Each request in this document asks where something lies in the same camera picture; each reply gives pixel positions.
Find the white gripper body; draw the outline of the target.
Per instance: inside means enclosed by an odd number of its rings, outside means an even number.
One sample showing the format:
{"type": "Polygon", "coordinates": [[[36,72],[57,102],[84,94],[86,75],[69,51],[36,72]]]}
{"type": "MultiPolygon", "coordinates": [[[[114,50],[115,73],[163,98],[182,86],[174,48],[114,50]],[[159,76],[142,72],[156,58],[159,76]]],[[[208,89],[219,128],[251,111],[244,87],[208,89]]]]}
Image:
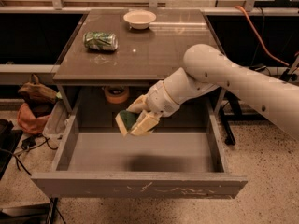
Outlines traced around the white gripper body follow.
{"type": "Polygon", "coordinates": [[[158,81],[149,88],[146,94],[146,104],[150,111],[158,113],[162,117],[170,117],[180,108],[180,105],[167,93],[162,81],[158,81]]]}

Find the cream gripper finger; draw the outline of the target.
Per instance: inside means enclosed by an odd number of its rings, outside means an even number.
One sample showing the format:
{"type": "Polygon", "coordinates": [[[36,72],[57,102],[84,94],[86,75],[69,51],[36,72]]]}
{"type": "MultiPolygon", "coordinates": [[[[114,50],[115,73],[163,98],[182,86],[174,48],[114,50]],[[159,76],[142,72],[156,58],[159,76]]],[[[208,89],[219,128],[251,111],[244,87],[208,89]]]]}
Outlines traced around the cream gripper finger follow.
{"type": "Polygon", "coordinates": [[[136,100],[134,100],[129,107],[127,108],[127,111],[133,112],[133,113],[141,113],[143,110],[148,109],[148,105],[146,103],[147,96],[146,95],[140,95],[136,100]]]}
{"type": "Polygon", "coordinates": [[[143,110],[133,125],[130,134],[133,136],[150,134],[150,130],[159,123],[160,117],[161,115],[158,113],[143,110]]]}

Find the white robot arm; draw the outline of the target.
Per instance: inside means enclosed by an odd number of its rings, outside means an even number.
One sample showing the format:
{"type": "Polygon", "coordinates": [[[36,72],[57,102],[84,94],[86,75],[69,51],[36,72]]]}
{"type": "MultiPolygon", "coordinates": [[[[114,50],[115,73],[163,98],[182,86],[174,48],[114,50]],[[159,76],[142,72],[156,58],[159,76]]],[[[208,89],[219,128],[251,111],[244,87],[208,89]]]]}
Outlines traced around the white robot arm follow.
{"type": "Polygon", "coordinates": [[[137,98],[130,112],[169,117],[184,102],[222,87],[299,139],[299,87],[231,62],[217,49],[199,44],[184,54],[184,65],[137,98]]]}

